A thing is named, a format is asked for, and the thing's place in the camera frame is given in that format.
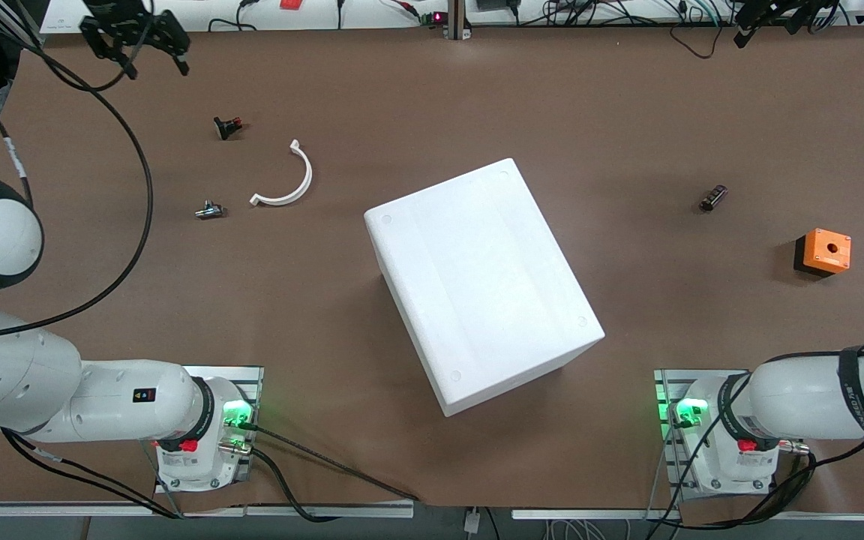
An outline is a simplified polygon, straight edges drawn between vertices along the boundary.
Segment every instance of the green indicator light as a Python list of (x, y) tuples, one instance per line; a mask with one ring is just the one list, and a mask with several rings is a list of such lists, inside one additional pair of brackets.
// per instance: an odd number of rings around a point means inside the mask
[(243, 422), (251, 420), (251, 405), (244, 400), (234, 400), (222, 407), (223, 423), (226, 426), (239, 427)]
[(676, 403), (675, 413), (679, 419), (679, 426), (682, 428), (692, 428), (702, 424), (702, 413), (709, 409), (709, 402), (706, 400), (695, 400), (692, 397), (686, 397), (685, 400), (680, 400)]

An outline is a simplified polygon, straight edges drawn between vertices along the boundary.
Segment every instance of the white circular joint cap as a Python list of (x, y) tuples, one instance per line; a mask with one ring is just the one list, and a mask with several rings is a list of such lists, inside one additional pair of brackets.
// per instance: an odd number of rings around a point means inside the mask
[(42, 228), (28, 206), (0, 199), (0, 276), (28, 270), (42, 251)]
[(312, 184), (312, 163), (309, 163), (308, 156), (305, 156), (305, 152), (299, 148), (299, 140), (292, 139), (292, 144), (289, 145), (289, 148), (292, 149), (292, 153), (302, 158), (305, 161), (305, 178), (302, 179), (302, 183), (298, 185), (298, 187), (292, 193), (284, 197), (278, 197), (275, 199), (271, 199), (268, 197), (263, 197), (258, 193), (253, 195), (253, 198), (249, 199), (249, 203), (252, 206), (256, 206), (260, 203), (270, 206), (285, 206), (295, 201), (298, 201), (299, 197), (305, 195), (305, 191), (308, 190), (309, 185)]

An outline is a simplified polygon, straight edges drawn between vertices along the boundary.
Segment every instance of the white curved handle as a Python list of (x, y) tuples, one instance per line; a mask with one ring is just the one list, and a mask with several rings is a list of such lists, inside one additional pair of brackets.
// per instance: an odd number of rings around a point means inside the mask
[(302, 158), (303, 161), (305, 161), (305, 178), (302, 179), (302, 183), (299, 184), (295, 191), (293, 191), (292, 193), (289, 193), (284, 197), (278, 197), (275, 199), (263, 197), (258, 193), (255, 193), (253, 195), (253, 198), (249, 199), (251, 205), (256, 206), (262, 203), (264, 205), (270, 206), (285, 206), (290, 203), (294, 203), (295, 201), (298, 201), (299, 197), (305, 195), (305, 191), (307, 191), (309, 185), (312, 184), (312, 163), (309, 163), (308, 156), (305, 156), (305, 152), (302, 151), (301, 148), (299, 148), (298, 139), (293, 139), (292, 144), (289, 145), (289, 148), (292, 149), (293, 154), (297, 154), (299, 157)]

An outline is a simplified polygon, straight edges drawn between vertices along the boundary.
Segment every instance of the brown tabletop surface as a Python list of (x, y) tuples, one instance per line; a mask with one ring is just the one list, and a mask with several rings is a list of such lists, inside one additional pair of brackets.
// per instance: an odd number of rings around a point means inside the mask
[[(50, 329), (84, 359), (263, 365), (263, 426), (431, 505), (642, 509), (661, 448), (654, 369), (753, 368), (864, 343), (864, 28), (775, 28), (745, 50), (732, 34), (710, 61), (664, 28), (481, 28), (460, 43), (425, 28), (195, 34), (189, 76), (142, 51), (138, 79), (106, 96), (154, 172), (151, 238), (123, 286)], [(713, 35), (682, 31), (699, 49)], [(54, 41), (88, 81), (116, 72), (78, 38)], [(213, 116), (249, 127), (223, 142)], [(30, 279), (0, 291), (0, 310), (38, 320), (117, 275), (145, 188), (113, 117), (30, 55), (4, 123), (46, 250)], [(301, 181), (293, 138), (312, 187), (298, 204), (251, 208), (255, 191)], [(362, 215), (501, 158), (515, 159), (606, 337), (445, 418)], [(1, 143), (0, 178), (14, 178)], [(717, 184), (729, 196), (697, 214)], [(196, 220), (205, 199), (229, 217)], [(853, 237), (853, 268), (819, 283), (795, 276), (789, 244), (815, 227)], [(151, 489), (134, 441), (48, 448)], [(393, 498), (270, 452), (302, 502)], [(0, 437), (0, 500), (109, 499)], [(257, 466), (182, 505), (282, 500)], [(864, 454), (820, 471), (798, 509), (864, 512)]]

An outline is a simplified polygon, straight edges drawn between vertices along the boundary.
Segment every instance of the orange and black cube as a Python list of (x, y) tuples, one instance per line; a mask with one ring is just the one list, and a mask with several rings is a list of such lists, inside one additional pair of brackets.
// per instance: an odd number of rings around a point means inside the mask
[(851, 236), (825, 229), (809, 230), (795, 242), (795, 269), (827, 278), (849, 269)]

